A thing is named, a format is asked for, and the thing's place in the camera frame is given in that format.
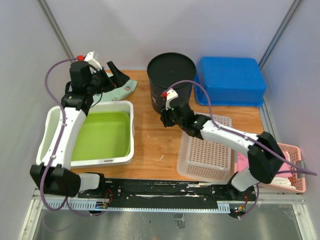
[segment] table surface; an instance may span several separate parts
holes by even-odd
[[[149,79],[144,70],[123,70],[138,82],[126,100],[134,107],[134,157],[127,165],[72,169],[75,173],[103,173],[110,178],[189,180],[177,172],[182,130],[178,126],[164,128],[160,115],[151,105]],[[195,112],[209,113],[207,106],[196,103],[192,92],[189,105]],[[213,114],[230,117],[233,127],[260,134],[263,131],[257,107],[214,106]]]

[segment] gray floor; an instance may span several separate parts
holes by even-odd
[[[257,206],[242,220],[221,213],[107,212],[80,217],[68,210],[41,217],[34,240],[301,240],[292,205]]]

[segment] black bucket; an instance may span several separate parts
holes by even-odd
[[[150,95],[153,109],[161,114],[166,100],[161,94],[172,84],[181,80],[194,80],[197,75],[196,65],[187,56],[167,52],[154,57],[148,64],[146,72],[149,77]],[[192,84],[180,83],[173,87],[179,98],[189,102]]]

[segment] pink cloth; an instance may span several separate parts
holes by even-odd
[[[288,160],[290,159],[290,155],[288,152],[286,151],[282,151],[283,155],[285,156],[285,159]],[[241,153],[238,152],[237,154],[237,171],[241,172],[242,170],[244,170],[245,168],[249,167],[249,160],[248,158],[246,158],[244,155],[242,155]],[[282,164],[282,166],[279,169],[280,171],[287,171],[290,170],[290,166],[287,163]],[[289,178],[292,177],[292,173],[281,173],[281,174],[277,174],[277,177],[283,177],[283,178]]]

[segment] red cap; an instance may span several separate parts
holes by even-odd
[[[78,58],[78,61],[84,61],[85,60],[85,57],[82,56],[82,55],[77,56],[77,58]]]
[[[161,96],[165,99],[168,96],[168,93],[163,92],[163,93],[161,93]]]

